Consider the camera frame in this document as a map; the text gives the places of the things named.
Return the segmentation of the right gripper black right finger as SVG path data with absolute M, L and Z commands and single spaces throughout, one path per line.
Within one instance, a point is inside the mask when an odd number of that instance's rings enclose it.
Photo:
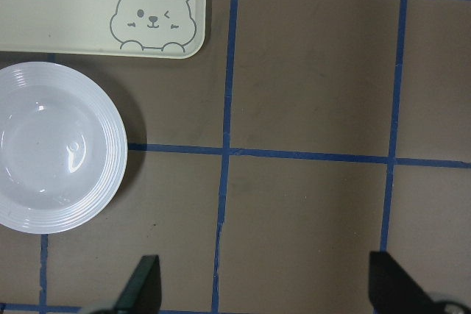
M 442 308 L 386 251 L 369 253 L 368 298 L 376 313 L 441 313 Z

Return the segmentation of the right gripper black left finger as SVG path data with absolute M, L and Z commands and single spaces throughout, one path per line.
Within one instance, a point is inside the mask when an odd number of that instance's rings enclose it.
M 114 304 L 115 313 L 159 313 L 161 306 L 160 261 L 143 256 Z

